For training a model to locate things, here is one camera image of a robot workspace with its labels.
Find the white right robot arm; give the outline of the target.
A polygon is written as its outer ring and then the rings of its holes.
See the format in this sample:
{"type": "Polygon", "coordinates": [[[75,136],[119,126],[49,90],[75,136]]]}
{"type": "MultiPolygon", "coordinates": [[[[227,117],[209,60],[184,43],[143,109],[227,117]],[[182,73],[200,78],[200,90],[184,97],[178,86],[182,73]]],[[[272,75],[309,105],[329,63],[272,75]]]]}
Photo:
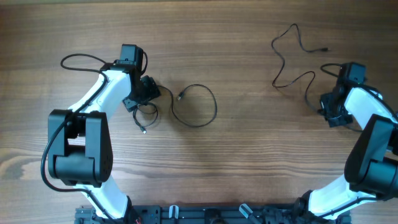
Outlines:
{"type": "Polygon", "coordinates": [[[356,121],[360,136],[349,154],[343,175],[322,189],[298,198],[294,216],[308,222],[336,220],[354,207],[397,197],[397,114],[378,89],[365,84],[366,67],[342,63],[333,91],[320,97],[318,113],[330,127],[356,121]]]}

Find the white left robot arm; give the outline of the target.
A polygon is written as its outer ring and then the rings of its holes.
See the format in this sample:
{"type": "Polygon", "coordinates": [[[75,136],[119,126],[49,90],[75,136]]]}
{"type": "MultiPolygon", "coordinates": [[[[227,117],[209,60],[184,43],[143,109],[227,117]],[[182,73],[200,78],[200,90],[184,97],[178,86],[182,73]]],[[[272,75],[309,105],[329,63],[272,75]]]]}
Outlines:
{"type": "Polygon", "coordinates": [[[136,45],[124,44],[120,57],[103,62],[96,83],[66,110],[48,117],[48,143],[40,163],[42,180],[57,192],[81,192],[92,204],[90,220],[140,223],[131,199],[120,191],[111,171],[113,150],[108,121],[123,103],[129,112],[151,105],[160,96],[145,75],[148,57],[136,45]]]}

